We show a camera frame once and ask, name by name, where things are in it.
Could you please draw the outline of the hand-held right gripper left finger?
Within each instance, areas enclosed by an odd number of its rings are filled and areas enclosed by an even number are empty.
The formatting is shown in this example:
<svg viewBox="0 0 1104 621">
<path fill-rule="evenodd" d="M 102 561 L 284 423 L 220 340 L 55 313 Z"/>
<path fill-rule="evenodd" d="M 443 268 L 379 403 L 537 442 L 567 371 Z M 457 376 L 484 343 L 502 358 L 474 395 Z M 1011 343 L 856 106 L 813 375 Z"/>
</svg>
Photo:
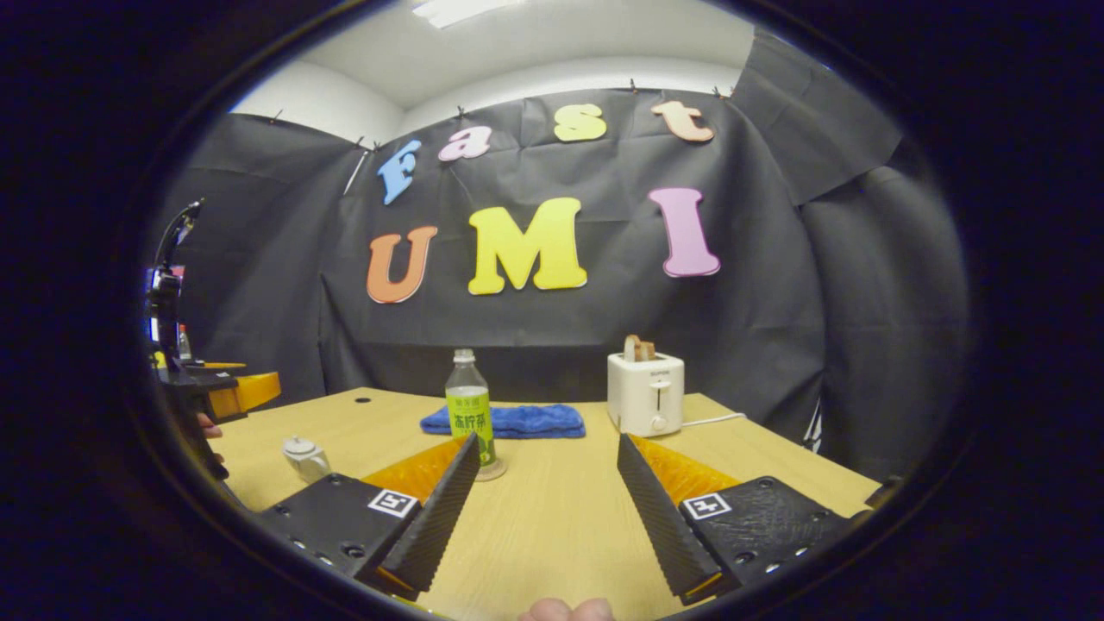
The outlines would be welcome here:
<svg viewBox="0 0 1104 621">
<path fill-rule="evenodd" d="M 450 439 L 367 477 L 327 474 L 259 520 L 301 555 L 408 601 L 429 591 L 480 471 L 480 436 Z"/>
</svg>

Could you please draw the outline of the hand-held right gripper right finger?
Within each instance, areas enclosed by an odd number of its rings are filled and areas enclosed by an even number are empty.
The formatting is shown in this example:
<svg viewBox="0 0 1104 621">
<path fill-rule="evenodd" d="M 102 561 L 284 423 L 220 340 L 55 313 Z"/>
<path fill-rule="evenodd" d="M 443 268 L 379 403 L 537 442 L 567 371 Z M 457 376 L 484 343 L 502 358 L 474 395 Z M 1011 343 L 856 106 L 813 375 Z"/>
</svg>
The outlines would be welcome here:
<svg viewBox="0 0 1104 621">
<path fill-rule="evenodd" d="M 670 592 L 683 606 L 772 580 L 863 522 L 783 480 L 741 482 L 643 436 L 622 434 L 618 471 Z"/>
</svg>

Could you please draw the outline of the green label water bottle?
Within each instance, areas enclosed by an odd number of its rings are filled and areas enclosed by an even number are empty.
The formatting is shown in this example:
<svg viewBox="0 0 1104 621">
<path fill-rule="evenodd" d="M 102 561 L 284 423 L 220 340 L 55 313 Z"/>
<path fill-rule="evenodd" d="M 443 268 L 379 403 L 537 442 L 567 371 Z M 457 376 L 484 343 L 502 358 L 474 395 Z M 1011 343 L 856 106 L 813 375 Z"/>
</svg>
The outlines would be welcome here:
<svg viewBox="0 0 1104 621">
<path fill-rule="evenodd" d="M 458 348 L 454 351 L 454 368 L 445 385 L 445 398 L 452 436 L 466 439 L 476 436 L 480 465 L 496 460 L 492 425 L 485 414 L 473 414 L 470 410 L 481 406 L 482 411 L 490 406 L 489 386 L 476 367 L 473 349 Z"/>
</svg>

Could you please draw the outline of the white teacup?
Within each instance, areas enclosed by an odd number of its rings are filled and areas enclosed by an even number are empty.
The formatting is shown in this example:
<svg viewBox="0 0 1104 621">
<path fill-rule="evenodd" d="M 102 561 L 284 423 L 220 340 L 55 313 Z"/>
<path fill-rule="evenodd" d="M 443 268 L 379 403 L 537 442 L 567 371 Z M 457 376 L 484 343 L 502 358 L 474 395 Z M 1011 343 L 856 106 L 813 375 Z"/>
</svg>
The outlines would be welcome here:
<svg viewBox="0 0 1104 621">
<path fill-rule="evenodd" d="M 307 485 L 319 482 L 332 473 L 323 449 L 314 448 L 306 452 L 295 452 L 284 448 L 283 455 L 291 465 L 291 471 L 298 475 Z"/>
</svg>

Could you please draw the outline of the computer monitor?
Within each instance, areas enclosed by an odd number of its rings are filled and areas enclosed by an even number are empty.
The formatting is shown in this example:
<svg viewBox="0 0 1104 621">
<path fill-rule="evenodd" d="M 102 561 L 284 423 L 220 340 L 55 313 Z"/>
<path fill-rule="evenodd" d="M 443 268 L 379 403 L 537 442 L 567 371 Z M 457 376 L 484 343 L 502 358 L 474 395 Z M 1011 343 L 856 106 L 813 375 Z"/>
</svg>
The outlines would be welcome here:
<svg viewBox="0 0 1104 621">
<path fill-rule="evenodd" d="M 181 265 L 157 267 L 151 272 L 147 292 L 150 336 L 163 348 L 178 348 L 182 284 Z"/>
</svg>

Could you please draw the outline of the blue towel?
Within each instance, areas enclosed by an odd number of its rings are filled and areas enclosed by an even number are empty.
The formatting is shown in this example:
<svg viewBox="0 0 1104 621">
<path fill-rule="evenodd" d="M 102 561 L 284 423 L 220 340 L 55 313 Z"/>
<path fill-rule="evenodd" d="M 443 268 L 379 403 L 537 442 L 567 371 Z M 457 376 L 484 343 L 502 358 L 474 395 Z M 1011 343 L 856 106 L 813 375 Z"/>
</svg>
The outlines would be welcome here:
<svg viewBox="0 0 1104 621">
<path fill-rule="evenodd" d="M 470 410 L 485 414 L 493 436 L 502 439 L 582 439 L 587 435 L 583 417 L 573 406 L 481 406 Z"/>
</svg>

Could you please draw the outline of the white toaster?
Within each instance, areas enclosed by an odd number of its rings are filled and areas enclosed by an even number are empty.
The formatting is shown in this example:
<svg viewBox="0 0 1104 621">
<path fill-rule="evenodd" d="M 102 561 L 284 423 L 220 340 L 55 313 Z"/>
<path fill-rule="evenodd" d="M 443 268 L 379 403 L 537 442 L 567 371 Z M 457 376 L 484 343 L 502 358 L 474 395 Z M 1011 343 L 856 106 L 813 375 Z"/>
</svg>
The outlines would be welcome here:
<svg viewBox="0 0 1104 621">
<path fill-rule="evenodd" d="M 650 361 L 607 357 L 607 411 L 620 433 L 675 434 L 683 425 L 684 361 L 658 354 Z"/>
</svg>

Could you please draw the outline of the black backdrop cloth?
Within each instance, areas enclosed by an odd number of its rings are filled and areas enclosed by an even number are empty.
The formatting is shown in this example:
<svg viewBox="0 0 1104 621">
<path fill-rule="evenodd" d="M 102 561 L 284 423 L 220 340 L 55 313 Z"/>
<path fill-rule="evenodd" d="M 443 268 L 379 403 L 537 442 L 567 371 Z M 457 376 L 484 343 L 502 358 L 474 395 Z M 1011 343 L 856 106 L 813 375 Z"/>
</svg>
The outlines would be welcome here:
<svg viewBox="0 0 1104 621">
<path fill-rule="evenodd" d="M 972 346 L 951 209 L 922 152 L 832 69 L 757 30 L 734 95 L 576 91 L 379 152 L 217 122 L 166 197 L 198 357 L 276 371 L 284 404 L 440 397 L 473 348 L 502 401 L 603 400 L 638 334 L 687 389 L 868 477 L 944 427 Z"/>
</svg>

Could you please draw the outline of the ceiling light panel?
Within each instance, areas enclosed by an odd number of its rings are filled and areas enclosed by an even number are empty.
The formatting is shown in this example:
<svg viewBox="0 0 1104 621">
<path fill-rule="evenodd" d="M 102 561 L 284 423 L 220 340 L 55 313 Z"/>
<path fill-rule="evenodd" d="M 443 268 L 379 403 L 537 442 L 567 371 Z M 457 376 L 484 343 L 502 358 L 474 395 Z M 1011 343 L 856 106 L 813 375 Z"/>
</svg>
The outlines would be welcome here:
<svg viewBox="0 0 1104 621">
<path fill-rule="evenodd" d="M 411 7 L 413 15 L 421 17 L 431 27 L 445 30 L 476 15 L 526 4 L 529 0 L 418 0 Z"/>
</svg>

